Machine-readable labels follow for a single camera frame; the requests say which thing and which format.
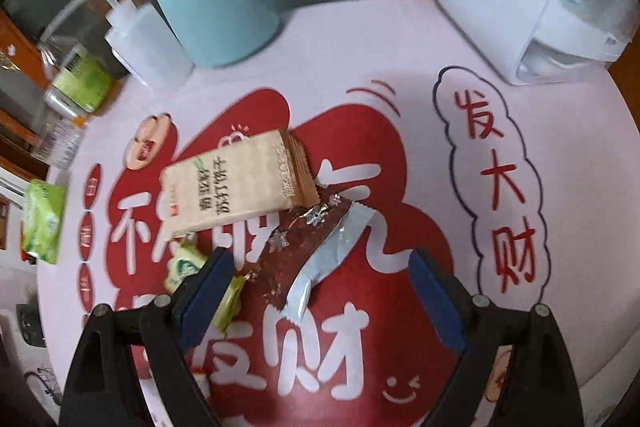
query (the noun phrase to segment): cloud-shaped outline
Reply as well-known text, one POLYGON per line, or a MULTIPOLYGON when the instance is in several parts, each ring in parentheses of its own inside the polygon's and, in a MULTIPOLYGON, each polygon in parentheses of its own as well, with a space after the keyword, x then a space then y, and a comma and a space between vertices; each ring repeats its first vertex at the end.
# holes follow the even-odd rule
POLYGON ((540 219, 542 220, 542 224, 543 224, 543 226, 545 228, 545 237, 544 237, 544 241, 543 241, 543 246, 544 246, 544 250, 545 250, 545 253, 546 253, 546 258, 548 260, 548 266, 549 266, 549 271, 548 271, 548 274, 546 276, 546 280, 542 284, 542 286, 540 287, 540 296, 538 297, 538 300, 536 301, 537 303, 541 302, 542 298, 543 298, 543 296, 545 294, 546 285, 549 283, 549 280, 551 279, 551 272, 552 272, 551 254, 549 254, 549 249, 548 249, 548 246, 546 245, 546 240, 547 240, 547 237, 548 237, 547 225, 546 225, 545 217, 542 215, 542 206, 543 206, 543 203, 544 203, 544 190, 543 190, 543 185, 542 185, 542 179, 540 178, 540 174, 538 173, 538 170, 536 169, 535 165, 533 165, 533 163, 531 162, 531 160, 527 156, 527 144, 524 141, 524 136, 522 135, 522 131, 520 131, 520 128, 518 127, 518 124, 513 120, 513 118, 511 118, 511 115, 509 114, 509 106, 507 105, 506 100, 502 96, 502 93, 498 89, 496 89, 494 84, 492 84, 491 82, 489 82, 487 79, 483 78, 482 76, 478 75, 475 71, 470 70, 469 68, 465 68, 464 66, 447 66, 446 68, 443 68, 443 69, 440 70, 440 73, 438 73, 438 81, 433 86, 433 92, 432 92, 433 107, 435 108, 436 113, 438 114, 438 116, 442 120, 442 123, 444 123, 444 125, 445 125, 444 132, 445 132, 445 135, 447 136, 447 141, 451 145, 451 153, 449 155, 449 176, 451 178, 451 185, 452 185, 453 190, 454 190, 454 192, 456 194, 456 197, 458 198, 458 201, 460 202, 462 207, 466 210, 466 213, 469 214, 469 216, 473 217, 473 223, 471 225, 471 242, 474 245, 474 250, 476 251, 476 255, 480 259, 480 261, 478 262, 478 269, 476 270, 476 282, 478 284, 478 289, 479 289, 480 293, 482 293, 482 283, 480 282, 480 272, 481 272, 481 269, 482 269, 482 261, 484 261, 484 254, 482 254, 482 252, 478 248, 478 244, 476 242, 476 222, 478 222, 478 214, 473 212, 467 206, 467 204, 463 200, 462 196, 460 195, 460 192, 458 190, 458 186, 456 185, 456 179, 454 177, 454 171, 453 171, 453 160, 454 160, 454 157, 456 155, 456 150, 458 149, 458 146, 453 142, 453 140, 449 136, 450 122, 446 118, 444 118, 443 114, 440 111, 440 108, 438 107, 438 99, 437 99, 438 88, 440 87, 440 84, 443 81, 444 74, 449 70, 463 70, 463 71, 466 71, 467 73, 471 73, 478 80, 480 80, 481 82, 484 82, 485 84, 487 84, 489 87, 491 87, 491 89, 493 89, 498 94, 498 96, 502 100, 502 105, 504 105, 504 109, 505 109, 505 113, 507 115, 507 118, 511 121, 513 126, 516 128, 516 131, 518 131, 518 136, 520 137, 520 142, 522 143, 522 150, 524 152, 524 159, 530 165, 531 169, 533 170, 534 174, 536 175, 536 178, 538 179, 538 187, 540 189, 540 206, 538 207, 538 215, 540 216, 540 219))

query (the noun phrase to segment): red curved line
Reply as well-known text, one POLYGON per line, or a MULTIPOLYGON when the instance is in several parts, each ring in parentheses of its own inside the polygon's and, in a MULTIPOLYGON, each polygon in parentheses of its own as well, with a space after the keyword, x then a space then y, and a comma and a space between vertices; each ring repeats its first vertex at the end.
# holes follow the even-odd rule
POLYGON ((371 84, 378 84, 379 86, 385 86, 386 89, 391 91, 393 94, 396 93, 396 90, 391 86, 391 84, 389 84, 388 82, 385 82, 384 80, 372 80, 371 84))
POLYGON ((347 94, 349 94, 350 92, 357 92, 357 91, 368 92, 369 94, 372 94, 373 96, 378 97, 380 100, 383 100, 384 102, 388 103, 391 109, 394 110, 394 113, 400 116, 400 111, 398 111, 398 108, 386 96, 380 94, 377 91, 374 91, 373 89, 369 89, 369 87, 351 87, 351 89, 347 89, 347 94))

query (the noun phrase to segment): light blue container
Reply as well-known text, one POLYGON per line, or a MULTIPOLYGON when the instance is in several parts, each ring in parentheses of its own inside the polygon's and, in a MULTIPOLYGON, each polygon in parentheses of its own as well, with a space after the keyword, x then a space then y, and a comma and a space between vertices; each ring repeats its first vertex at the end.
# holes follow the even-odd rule
POLYGON ((199 67, 248 57, 276 33, 271 0, 158 0, 176 37, 199 67))

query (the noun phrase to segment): beige snack package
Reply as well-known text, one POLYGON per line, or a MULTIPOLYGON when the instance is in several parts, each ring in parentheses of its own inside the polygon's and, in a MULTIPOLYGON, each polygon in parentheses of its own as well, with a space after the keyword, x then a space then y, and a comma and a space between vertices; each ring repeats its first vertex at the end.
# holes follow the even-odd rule
POLYGON ((286 130, 168 166, 162 188, 171 237, 320 202, 305 150, 286 130))

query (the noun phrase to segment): round table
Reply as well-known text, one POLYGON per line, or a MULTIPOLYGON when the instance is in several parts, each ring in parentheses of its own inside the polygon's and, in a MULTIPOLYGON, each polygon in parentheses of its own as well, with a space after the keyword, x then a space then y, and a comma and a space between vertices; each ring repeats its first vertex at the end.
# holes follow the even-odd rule
MULTIPOLYGON (((227 336, 191 364, 228 425, 419 425, 455 365, 406 277, 427 247, 471 293, 554 311, 578 383, 640 325, 640 139, 610 76, 505 84, 434 0, 296 10, 254 57, 196 70, 178 92, 130 81, 92 121, 72 169, 56 266, 38 265, 42 323, 64 384, 94 305, 162 293, 172 244, 158 176, 266 130, 305 143, 318 182, 377 212, 314 290, 301 328, 243 292, 227 336)), ((201 234, 255 263, 275 215, 201 234)), ((168 419, 134 353, 158 425, 168 419)), ((475 425, 486 424, 508 356, 475 425)))

